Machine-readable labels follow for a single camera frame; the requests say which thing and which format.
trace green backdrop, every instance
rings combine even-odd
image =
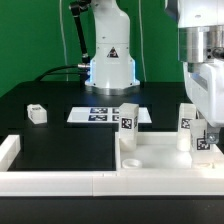
[[[63,19],[68,64],[76,64],[81,62],[81,53],[68,10],[70,2],[63,0]],[[143,81],[138,0],[117,2],[131,19],[131,55],[136,60],[136,76]],[[94,56],[92,11],[82,14],[81,19],[89,54]],[[142,0],[142,20],[147,81],[183,81],[182,66],[177,61],[177,25],[164,13],[164,0]],[[64,64],[59,0],[0,0],[0,96],[16,84]]]

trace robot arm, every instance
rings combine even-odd
[[[224,1],[167,0],[166,8],[178,12],[187,95],[208,122],[207,142],[217,143],[224,127]]]
[[[130,56],[130,20],[116,0],[79,0],[70,9],[77,20],[91,6],[96,27],[96,54],[90,63],[87,90],[106,95],[121,95],[139,87],[135,79],[135,61]],[[81,32],[80,42],[84,39]]]

